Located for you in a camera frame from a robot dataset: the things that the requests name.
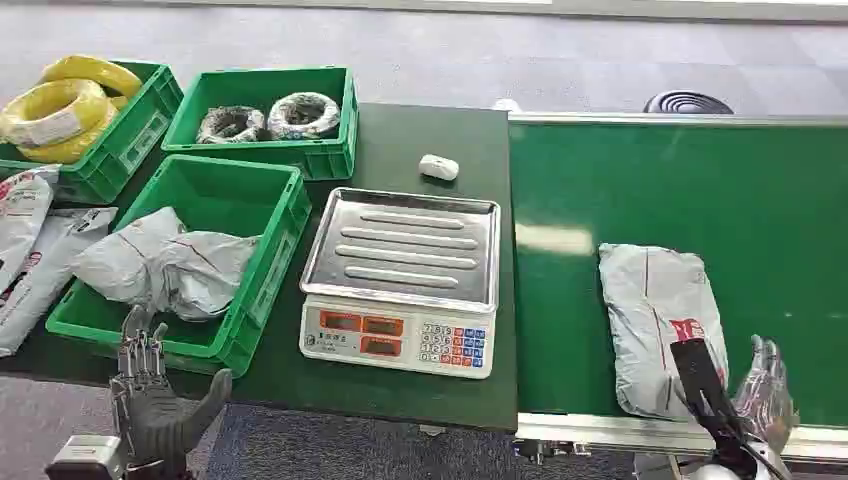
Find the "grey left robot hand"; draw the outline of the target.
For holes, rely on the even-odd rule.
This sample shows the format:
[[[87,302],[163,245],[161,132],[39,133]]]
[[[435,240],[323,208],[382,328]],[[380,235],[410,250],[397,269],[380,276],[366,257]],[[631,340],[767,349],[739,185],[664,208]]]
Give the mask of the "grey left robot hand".
[[[194,406],[180,403],[168,379],[164,336],[153,312],[134,305],[122,324],[118,371],[110,379],[112,415],[126,451],[126,479],[194,479],[187,456],[229,401],[233,372],[217,371]]]

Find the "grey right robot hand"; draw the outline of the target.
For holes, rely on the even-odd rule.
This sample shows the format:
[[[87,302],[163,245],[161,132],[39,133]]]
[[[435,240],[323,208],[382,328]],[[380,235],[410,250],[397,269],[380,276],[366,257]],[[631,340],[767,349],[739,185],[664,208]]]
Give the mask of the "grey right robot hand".
[[[753,479],[760,472],[784,475],[780,454],[798,424],[777,344],[758,335],[751,340],[751,365],[733,397],[719,378],[705,340],[670,345],[679,377],[676,393],[715,442],[712,466],[740,479]]]

